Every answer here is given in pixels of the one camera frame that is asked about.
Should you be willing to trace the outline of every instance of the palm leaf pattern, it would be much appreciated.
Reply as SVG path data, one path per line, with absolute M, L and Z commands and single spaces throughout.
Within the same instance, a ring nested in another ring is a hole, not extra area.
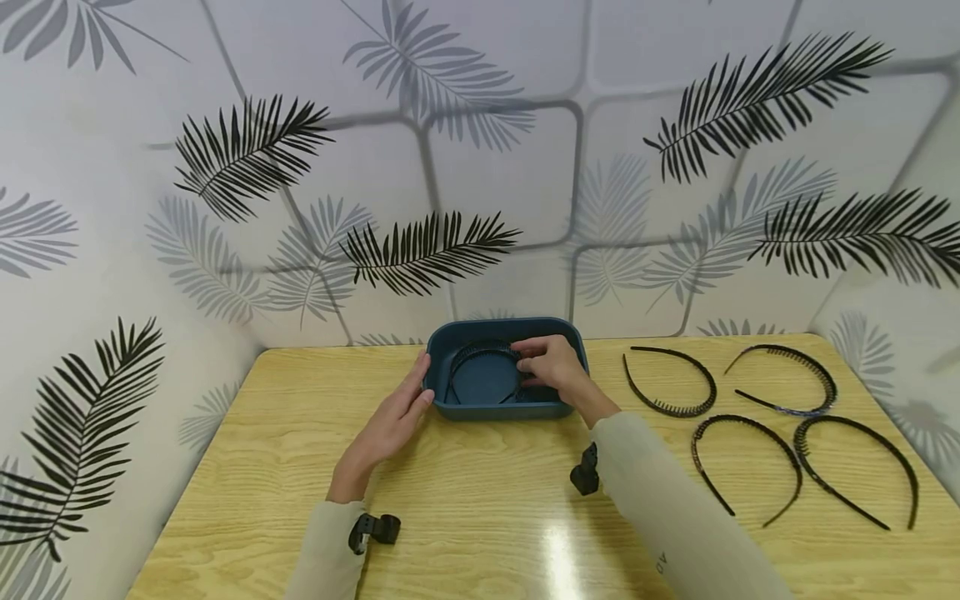
M 707 321 L 706 327 L 697 326 L 704 335 L 773 335 L 774 333 L 785 333 L 786 329 L 782 327 L 777 329 L 774 324 L 762 323 L 754 328 L 750 325 L 749 319 L 744 319 L 743 324 L 738 324 L 733 319 L 724 321 L 718 319 L 716 322 Z
M 5 458 L 0 463 L 0 471 L 19 475 L 18 461 Z M 0 506 L 4 502 L 14 502 L 16 496 L 7 488 L 0 487 Z M 33 508 L 42 508 L 43 504 L 30 500 L 27 504 Z M 17 534 L 0 530 L 0 545 L 4 541 L 14 540 Z M 66 578 L 66 567 L 60 568 L 60 574 L 54 577 L 54 561 L 47 552 L 34 552 L 30 544 L 22 543 L 0 547 L 0 600 L 62 600 L 70 588 Z
M 668 239 L 668 250 L 647 266 L 638 284 L 645 289 L 665 288 L 650 308 L 671 289 L 683 304 L 688 294 L 703 294 L 716 287 L 716 279 L 743 268 L 763 232 L 767 210 L 799 196 L 830 197 L 836 174 L 829 169 L 817 171 L 816 165 L 803 157 L 787 160 L 762 180 L 753 175 L 742 198 L 731 191 L 720 198 L 719 207 L 708 206 L 701 212 L 696 224 L 681 224 L 681 240 Z
M 423 340 L 420 338 L 407 338 L 407 341 L 404 342 L 394 334 L 386 336 L 382 333 L 362 335 L 360 339 L 357 340 L 357 346 L 416 346 L 419 344 L 423 344 Z
M 31 202 L 30 194 L 5 205 L 6 196 L 0 187 L 0 271 L 29 278 L 26 268 L 50 271 L 50 264 L 75 258 L 66 249 L 77 245 L 58 239 L 77 230 L 70 213 L 52 200 Z
M 587 168 L 580 177 L 580 195 L 572 241 L 577 246 L 639 239 L 646 227 L 643 218 L 650 199 L 646 162 L 635 155 L 617 155 L 604 173 Z M 597 248 L 577 258 L 577 293 L 592 306 L 616 288 L 636 288 L 643 274 L 646 249 Z
M 200 404 L 193 406 L 198 414 L 191 415 L 180 423 L 180 445 L 188 446 L 192 450 L 206 448 L 239 391 L 240 386 L 237 384 L 232 388 L 224 384 L 223 387 L 213 388 L 204 394 Z
M 74 64 L 89 49 L 93 59 L 93 68 L 100 70 L 104 62 L 104 40 L 113 53 L 136 75 L 133 63 L 127 56 L 120 38 L 110 28 L 108 20 L 149 39 L 167 52 L 186 58 L 160 40 L 143 32 L 127 21 L 111 14 L 108 9 L 130 4 L 134 0 L 4 0 L 0 3 L 0 24 L 15 17 L 3 42 L 3 52 L 8 54 L 26 42 L 24 60 L 30 60 L 49 48 L 61 36 L 71 31 L 70 46 L 67 51 L 67 68 Z M 70 19 L 73 26 L 68 27 Z
M 939 288 L 945 277 L 960 287 L 960 223 L 931 230 L 949 211 L 949 200 L 922 200 L 920 188 L 861 200 L 853 194 L 817 215 L 821 200 L 798 199 L 768 212 L 764 238 L 750 258 L 760 254 L 768 265 L 782 258 L 786 272 L 796 276 L 829 277 L 831 266 L 847 271 L 850 261 L 867 272 L 873 266 L 885 276 L 892 273 L 904 284 Z
M 299 310 L 300 329 L 306 311 L 321 321 L 353 294 L 353 267 L 340 244 L 354 228 L 372 224 L 372 215 L 355 204 L 344 209 L 344 199 L 334 203 L 329 196 L 310 206 L 306 230 L 290 226 L 283 232 L 273 264 L 270 307 L 274 310 Z
M 243 115 L 233 107 L 229 123 L 220 110 L 218 123 L 204 118 L 201 128 L 188 116 L 176 146 L 187 170 L 177 167 L 183 182 L 180 189 L 192 192 L 207 203 L 221 219 L 246 221 L 256 216 L 244 202 L 247 198 L 269 201 L 267 194 L 310 171 L 297 153 L 317 155 L 317 146 L 332 142 L 321 135 L 327 109 L 316 110 L 312 102 L 298 108 L 294 99 L 283 116 L 283 97 L 244 100 Z
M 80 524 L 86 513 L 109 504 L 110 488 L 125 472 L 120 467 L 130 461 L 117 458 L 129 445 L 118 444 L 117 436 L 137 424 L 131 418 L 156 390 L 156 371 L 163 363 L 159 340 L 155 319 L 140 330 L 127 329 L 117 319 L 109 338 L 96 342 L 101 375 L 69 354 L 55 368 L 59 379 L 40 379 L 36 429 L 23 437 L 36 451 L 34 462 L 46 480 L 0 472 L 15 496 L 2 503 L 11 512 L 0 514 L 0 529 L 16 534 L 0 545 L 35 541 L 60 562 L 57 543 L 88 531 Z
M 506 308 L 491 308 L 486 311 L 474 310 L 467 316 L 467 321 L 485 321 L 487 319 L 514 319 L 516 315 Z
M 829 339 L 877 402 L 893 397 L 894 386 L 886 380 L 894 370 L 893 342 L 879 325 L 870 327 L 861 312 L 844 311 Z
M 519 229 L 504 229 L 500 213 L 481 219 L 473 217 L 461 239 L 462 217 L 459 212 L 440 218 L 431 214 L 423 223 L 412 223 L 403 231 L 394 224 L 393 234 L 377 242 L 370 224 L 362 231 L 354 229 L 341 249 L 353 263 L 353 282 L 362 277 L 374 288 L 383 281 L 395 294 L 429 296 L 439 288 L 438 279 L 452 282 L 452 277 L 480 275 L 484 269 L 498 264 L 500 254 L 516 244 L 511 239 Z
M 160 216 L 150 215 L 147 237 L 157 260 L 173 267 L 170 278 L 194 299 L 206 316 L 246 324 L 253 313 L 270 307 L 270 293 L 260 290 L 260 279 L 244 270 L 219 226 L 210 227 L 207 215 L 184 199 L 160 201 Z
M 944 468 L 960 462 L 960 431 L 947 424 L 946 413 L 922 400 L 886 404 L 884 409 L 932 466 Z
M 378 89 L 389 80 L 387 98 L 396 90 L 401 109 L 415 119 L 436 118 L 437 130 L 446 127 L 450 139 L 463 141 L 466 131 L 477 148 L 482 142 L 500 152 L 520 143 L 515 132 L 533 129 L 533 113 L 519 108 L 523 87 L 508 86 L 514 76 L 484 62 L 484 53 L 451 45 L 460 34 L 451 33 L 448 24 L 423 25 L 427 9 L 413 14 L 411 3 L 395 18 L 389 1 L 382 0 L 380 32 L 341 2 L 377 36 L 350 46 L 343 62 L 356 55 L 357 68 L 366 66 L 364 81 L 379 75 Z
M 767 61 L 771 46 L 746 76 L 746 57 L 733 66 L 727 55 L 716 80 L 720 63 L 715 63 L 705 79 L 684 90 L 677 120 L 667 125 L 661 118 L 656 140 L 643 138 L 660 152 L 660 176 L 666 180 L 669 172 L 677 182 L 690 182 L 691 174 L 705 177 L 704 153 L 718 155 L 719 150 L 735 157 L 734 149 L 783 139 L 784 121 L 793 131 L 806 127 L 813 114 L 802 92 L 829 108 L 853 91 L 867 93 L 856 81 L 868 79 L 863 71 L 893 51 L 882 50 L 880 42 L 868 45 L 868 39 L 845 49 L 852 36 L 807 36 L 792 48 L 784 45 Z M 771 110 L 773 105 L 780 117 Z

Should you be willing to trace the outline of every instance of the light wood tabletop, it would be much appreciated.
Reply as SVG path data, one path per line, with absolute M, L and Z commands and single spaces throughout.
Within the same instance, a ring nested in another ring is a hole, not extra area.
M 823 388 L 802 365 L 742 349 L 783 344 L 831 373 L 831 414 L 873 427 L 907 457 L 920 480 L 916 527 L 907 531 L 910 491 L 897 460 L 866 435 L 822 423 L 809 432 L 810 462 L 841 493 L 893 531 L 882 531 L 804 474 L 800 499 L 785 504 L 794 474 L 773 441 L 737 423 L 718 423 L 699 442 L 716 487 L 798 598 L 951 599 L 960 590 L 960 509 L 856 376 L 822 338 L 809 334 L 586 341 L 590 374 L 624 410 L 641 414 L 702 482 L 691 435 L 709 416 L 758 420 L 792 443 L 796 417 L 736 396 L 741 388 L 812 408 Z M 627 353 L 649 397 L 696 404 L 706 381 L 683 360 L 630 345 L 685 352 L 717 381 L 706 415 L 671 419 L 644 406 L 627 385 Z M 420 347 L 292 348 L 264 352 L 194 473 L 141 571 L 131 600 L 267 600 L 283 596 L 312 506 L 330 472 Z M 576 415 L 563 420 L 451 422 L 430 411 L 419 435 L 381 466 L 368 510 L 399 516 L 395 546 L 371 543 L 361 599 L 671 598 L 634 531 L 602 493 L 581 497 L 570 469 L 589 444 Z

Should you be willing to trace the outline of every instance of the dark teal storage bin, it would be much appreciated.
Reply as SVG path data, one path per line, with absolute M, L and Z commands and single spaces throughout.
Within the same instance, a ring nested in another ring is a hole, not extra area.
M 502 339 L 508 342 L 543 335 L 563 335 L 573 346 L 580 364 L 589 372 L 584 341 L 576 327 L 554 317 L 490 319 L 448 323 L 430 336 L 426 351 L 430 370 L 423 387 L 434 391 L 434 406 L 450 420 L 559 419 L 573 408 L 561 402 L 557 391 L 547 387 L 526 388 L 522 401 L 497 402 L 515 386 L 516 364 L 506 356 L 488 355 L 470 360 L 457 371 L 456 403 L 449 389 L 450 363 L 460 348 L 471 342 Z

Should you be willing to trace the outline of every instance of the arm sleeve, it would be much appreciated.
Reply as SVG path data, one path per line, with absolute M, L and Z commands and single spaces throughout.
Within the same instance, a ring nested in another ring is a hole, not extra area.
M 313 509 L 284 600 L 353 600 L 366 555 L 353 554 L 348 539 L 362 514 L 363 502 Z
M 605 493 L 679 600 L 793 598 L 747 532 L 686 475 L 640 416 L 602 419 L 590 437 Z

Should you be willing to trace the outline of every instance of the gray palm leaf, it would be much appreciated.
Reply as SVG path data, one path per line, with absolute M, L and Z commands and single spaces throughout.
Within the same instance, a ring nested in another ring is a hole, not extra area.
M 3 52 L 8 54 L 26 42 L 23 59 L 30 60 L 49 48 L 51 44 L 66 34 L 67 30 L 70 30 L 72 33 L 69 50 L 67 51 L 67 68 L 76 64 L 84 50 L 88 48 L 93 58 L 93 67 L 99 70 L 100 65 L 104 62 L 105 39 L 117 57 L 135 75 L 136 71 L 133 69 L 133 63 L 120 43 L 119 37 L 110 28 L 109 20 L 122 25 L 145 39 L 149 39 L 167 52 L 186 60 L 173 48 L 108 11 L 113 7 L 130 4 L 134 1 L 5 0 L 0 3 L 0 25 L 11 18 L 13 18 L 13 22 L 3 41 Z M 68 27 L 71 19 L 73 25 Z
M 894 370 L 889 334 L 879 325 L 870 327 L 863 313 L 845 311 L 830 329 L 829 339 L 877 402 L 893 397 L 894 386 L 886 380 Z
M 738 324 L 733 319 L 717 319 L 715 322 L 707 321 L 706 327 L 698 326 L 697 329 L 704 335 L 772 335 L 786 332 L 786 329 L 777 329 L 774 324 L 761 323 L 759 327 L 753 327 L 749 319 L 744 319 L 743 324 Z
M 61 239 L 77 230 L 70 213 L 52 200 L 31 202 L 30 194 L 12 203 L 3 202 L 6 196 L 0 187 L 0 271 L 29 278 L 27 269 L 50 271 L 49 265 L 75 258 L 66 249 L 77 245 Z
M 383 335 L 382 333 L 374 333 L 371 335 L 362 335 L 360 339 L 357 340 L 357 346 L 415 346 L 422 344 L 423 340 L 417 338 L 407 338 L 407 341 L 404 342 L 394 334 L 390 336 Z
M 270 280 L 270 307 L 273 310 L 298 310 L 300 329 L 306 311 L 321 321 L 324 313 L 332 313 L 354 291 L 353 265 L 341 250 L 347 235 L 354 228 L 363 229 L 372 223 L 370 211 L 359 204 L 344 209 L 344 199 L 334 203 L 318 199 L 310 206 L 306 231 L 290 226 L 271 256 L 273 275 Z
M 0 471 L 13 475 L 18 474 L 17 468 L 18 462 L 9 457 L 0 463 Z M 32 507 L 42 506 L 39 501 L 26 501 L 0 486 L 0 506 L 6 506 L 4 502 L 29 502 Z M 0 530 L 0 541 L 14 540 L 17 535 Z M 50 553 L 34 552 L 35 548 L 27 543 L 0 547 L 0 600 L 62 600 L 66 595 L 70 587 L 66 567 L 59 568 L 60 574 L 54 577 L 58 566 Z
M 467 316 L 467 321 L 485 321 L 487 319 L 513 319 L 516 315 L 506 308 L 491 308 L 489 310 L 474 310 Z
M 886 404 L 890 419 L 934 467 L 960 463 L 960 431 L 947 424 L 947 414 L 929 402 L 909 400 L 906 405 Z
M 157 260 L 172 267 L 170 278 L 197 303 L 207 317 L 229 323 L 248 323 L 253 313 L 269 307 L 270 293 L 260 290 L 260 279 L 243 269 L 219 226 L 208 215 L 181 198 L 165 198 L 159 216 L 150 215 L 147 237 Z
M 623 242 L 643 235 L 643 214 L 650 199 L 646 161 L 636 155 L 617 155 L 607 165 L 597 161 L 580 177 L 576 227 L 577 246 Z M 636 288 L 643 275 L 646 249 L 596 248 L 577 257 L 577 293 L 592 306 L 617 288 Z
M 720 197 L 717 206 L 701 212 L 697 223 L 681 224 L 680 237 L 685 241 L 670 239 L 669 249 L 644 270 L 639 287 L 664 288 L 647 312 L 670 290 L 683 304 L 687 295 L 704 294 L 716 287 L 715 280 L 742 269 L 763 236 L 768 210 L 800 197 L 823 194 L 830 198 L 836 173 L 830 169 L 814 171 L 816 164 L 804 163 L 801 156 L 770 169 L 762 180 L 754 174 L 742 197 L 730 191 Z
M 523 87 L 509 86 L 514 76 L 485 62 L 484 53 L 451 45 L 460 34 L 448 24 L 422 25 L 428 9 L 413 14 L 411 3 L 394 14 L 382 0 L 381 32 L 346 0 L 341 3 L 377 37 L 350 46 L 344 62 L 356 55 L 364 81 L 379 76 L 376 87 L 386 84 L 387 98 L 396 90 L 400 108 L 415 119 L 435 118 L 437 130 L 446 127 L 450 139 L 463 141 L 466 132 L 477 148 L 483 143 L 500 152 L 520 143 L 516 132 L 533 129 L 534 114 L 517 98 Z
M 193 405 L 197 409 L 196 413 L 180 422 L 180 445 L 188 446 L 192 450 L 206 448 L 239 391 L 238 384 L 230 388 L 225 383 L 223 387 L 213 388 L 204 394 L 201 402 Z

